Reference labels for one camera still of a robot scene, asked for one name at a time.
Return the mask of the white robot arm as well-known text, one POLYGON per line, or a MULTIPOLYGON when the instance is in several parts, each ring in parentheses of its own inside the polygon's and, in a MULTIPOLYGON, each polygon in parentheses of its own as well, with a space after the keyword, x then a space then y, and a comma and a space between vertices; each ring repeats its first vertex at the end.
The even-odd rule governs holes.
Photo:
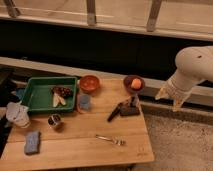
POLYGON ((155 96, 156 100, 171 98, 174 112, 190 97, 192 89, 204 82, 213 83, 213 46, 191 46, 175 57, 176 71, 155 96))

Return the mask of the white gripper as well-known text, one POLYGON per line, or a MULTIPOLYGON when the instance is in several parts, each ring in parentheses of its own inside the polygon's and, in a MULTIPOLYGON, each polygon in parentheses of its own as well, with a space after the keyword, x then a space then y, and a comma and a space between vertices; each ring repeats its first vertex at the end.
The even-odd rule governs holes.
POLYGON ((177 112, 184 101, 190 96, 192 87, 195 85, 195 79, 182 73, 174 73, 158 91, 156 100, 170 97, 173 99, 174 112, 177 112))

